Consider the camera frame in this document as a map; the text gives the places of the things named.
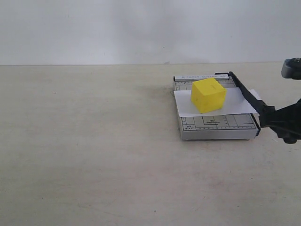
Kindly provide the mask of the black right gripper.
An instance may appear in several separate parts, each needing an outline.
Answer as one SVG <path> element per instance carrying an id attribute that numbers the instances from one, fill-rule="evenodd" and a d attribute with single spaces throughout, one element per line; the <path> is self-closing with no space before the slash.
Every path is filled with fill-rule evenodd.
<path id="1" fill-rule="evenodd" d="M 265 106 L 260 114 L 260 126 L 269 127 L 286 144 L 295 144 L 301 139 L 301 100 L 278 110 Z"/>

